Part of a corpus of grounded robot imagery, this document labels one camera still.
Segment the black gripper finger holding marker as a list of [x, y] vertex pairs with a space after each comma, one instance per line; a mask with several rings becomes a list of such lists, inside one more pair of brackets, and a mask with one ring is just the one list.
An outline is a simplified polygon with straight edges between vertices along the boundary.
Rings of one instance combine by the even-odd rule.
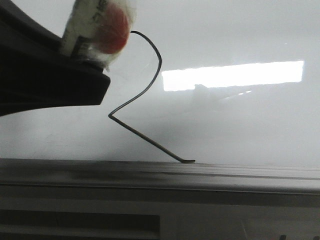
[[0, 6], [0, 114], [100, 105], [111, 83], [102, 69], [61, 55], [61, 38], [15, 4]]

